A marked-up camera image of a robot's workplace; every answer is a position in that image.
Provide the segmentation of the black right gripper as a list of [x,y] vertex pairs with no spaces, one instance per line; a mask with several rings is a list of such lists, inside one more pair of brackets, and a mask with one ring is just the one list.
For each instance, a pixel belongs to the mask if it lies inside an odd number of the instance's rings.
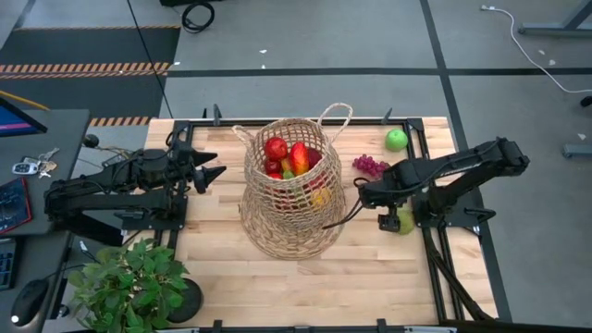
[[416,192],[416,175],[409,159],[402,160],[388,168],[381,179],[366,182],[359,186],[359,199],[364,208],[388,206],[388,212],[378,216],[380,230],[399,232],[401,222],[397,207]]

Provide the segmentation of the yellowish green apple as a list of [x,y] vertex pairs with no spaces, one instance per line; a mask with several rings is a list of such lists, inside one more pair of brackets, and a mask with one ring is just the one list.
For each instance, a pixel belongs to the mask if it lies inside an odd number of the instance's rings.
[[398,211],[397,216],[400,220],[400,229],[398,233],[400,235],[410,234],[415,228],[413,212],[409,209],[401,209]]

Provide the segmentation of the shiny red apple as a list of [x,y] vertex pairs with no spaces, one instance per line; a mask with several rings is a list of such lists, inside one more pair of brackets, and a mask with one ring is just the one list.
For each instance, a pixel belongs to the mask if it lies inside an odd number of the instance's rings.
[[264,152],[270,161],[281,161],[288,155],[288,145],[282,138],[272,137],[265,142]]

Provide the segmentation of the yellow bell pepper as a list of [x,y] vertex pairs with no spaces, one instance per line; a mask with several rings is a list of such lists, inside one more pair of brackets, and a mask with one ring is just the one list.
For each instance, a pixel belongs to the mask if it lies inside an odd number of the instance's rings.
[[332,194],[328,188],[319,188],[311,193],[310,203],[314,207],[322,207],[331,202]]

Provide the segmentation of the bright green apple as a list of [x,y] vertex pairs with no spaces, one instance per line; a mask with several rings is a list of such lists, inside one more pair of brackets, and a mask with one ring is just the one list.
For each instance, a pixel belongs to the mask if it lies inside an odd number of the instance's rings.
[[391,152],[400,152],[408,145],[409,139],[402,129],[392,129],[385,137],[385,147]]

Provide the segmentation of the red-orange mango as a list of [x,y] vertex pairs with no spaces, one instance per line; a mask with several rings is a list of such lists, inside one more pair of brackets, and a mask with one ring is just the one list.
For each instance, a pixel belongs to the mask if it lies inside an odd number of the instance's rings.
[[295,142],[290,149],[292,173],[300,176],[309,170],[308,149],[303,142]]

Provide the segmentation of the woven wicker basket with handles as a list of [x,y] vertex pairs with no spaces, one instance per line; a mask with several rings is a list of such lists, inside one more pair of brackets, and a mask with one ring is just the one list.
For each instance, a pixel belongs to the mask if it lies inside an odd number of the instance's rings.
[[[251,242],[263,253],[283,260],[303,260],[319,255],[339,237],[346,198],[342,165],[334,141],[349,125],[350,105],[330,105],[313,121],[307,118],[276,120],[252,134],[241,125],[231,128],[246,148],[246,188],[240,204],[241,223]],[[288,146],[303,142],[318,150],[322,159],[293,179],[272,179],[265,174],[266,140],[280,137]],[[310,203],[311,193],[328,188],[331,202],[322,207]]]

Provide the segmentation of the black plant pot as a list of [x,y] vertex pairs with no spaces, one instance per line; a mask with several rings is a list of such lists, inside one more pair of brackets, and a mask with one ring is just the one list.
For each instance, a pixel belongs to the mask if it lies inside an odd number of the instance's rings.
[[200,286],[189,278],[184,278],[187,288],[181,291],[182,303],[179,308],[172,310],[167,320],[180,324],[194,318],[204,304],[204,294]]

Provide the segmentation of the green leafy plant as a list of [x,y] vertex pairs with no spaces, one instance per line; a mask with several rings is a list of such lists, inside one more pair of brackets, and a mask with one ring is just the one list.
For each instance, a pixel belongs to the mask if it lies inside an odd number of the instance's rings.
[[182,306],[186,273],[173,250],[153,239],[104,248],[68,274],[73,313],[95,333],[155,333]]

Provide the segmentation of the grey side desk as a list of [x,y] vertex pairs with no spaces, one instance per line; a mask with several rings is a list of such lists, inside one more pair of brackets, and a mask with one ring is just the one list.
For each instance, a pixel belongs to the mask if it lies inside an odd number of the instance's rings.
[[[42,134],[0,138],[0,186],[17,178],[12,166],[23,156],[37,157],[57,149],[53,160],[57,169],[50,178],[27,179],[32,221],[4,237],[19,238],[21,249],[14,288],[0,291],[0,333],[42,333],[47,317],[60,304],[61,269],[69,252],[72,234],[55,231],[43,212],[43,193],[55,179],[69,179],[90,122],[86,109],[52,111],[29,110],[28,115],[47,127]],[[24,327],[11,322],[11,308],[19,292],[37,278],[48,278],[48,291],[36,316]]]

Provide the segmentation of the black hazard-striped floor mat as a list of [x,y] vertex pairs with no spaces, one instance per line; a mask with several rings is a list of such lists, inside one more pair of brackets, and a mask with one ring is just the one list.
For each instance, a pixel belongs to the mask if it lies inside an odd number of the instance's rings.
[[95,127],[167,117],[175,25],[19,28],[0,48],[0,90],[50,109],[86,109]]

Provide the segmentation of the key bunch with fob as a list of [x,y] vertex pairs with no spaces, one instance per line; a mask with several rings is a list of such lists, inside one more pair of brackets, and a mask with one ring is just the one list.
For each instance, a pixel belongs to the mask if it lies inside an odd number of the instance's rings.
[[58,148],[40,154],[37,158],[25,157],[22,162],[12,166],[11,172],[19,176],[37,176],[39,179],[51,178],[51,172],[57,169],[57,163],[51,158],[59,152]]

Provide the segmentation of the computer monitor with blue screen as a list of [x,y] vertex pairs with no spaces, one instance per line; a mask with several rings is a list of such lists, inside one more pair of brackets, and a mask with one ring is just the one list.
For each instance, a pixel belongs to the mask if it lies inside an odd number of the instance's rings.
[[0,137],[46,133],[47,127],[0,97]]

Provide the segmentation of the dark computer keyboard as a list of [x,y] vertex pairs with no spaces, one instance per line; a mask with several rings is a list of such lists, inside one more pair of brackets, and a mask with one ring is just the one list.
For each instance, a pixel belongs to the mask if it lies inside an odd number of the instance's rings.
[[0,291],[13,288],[17,271],[19,243],[15,239],[0,239]]

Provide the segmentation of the grey desk leg base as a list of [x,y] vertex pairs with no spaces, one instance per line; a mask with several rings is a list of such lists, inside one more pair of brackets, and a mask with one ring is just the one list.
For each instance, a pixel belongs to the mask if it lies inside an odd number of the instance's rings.
[[591,15],[592,0],[583,0],[564,22],[548,24],[524,23],[517,30],[520,34],[592,38],[592,23],[584,23]]

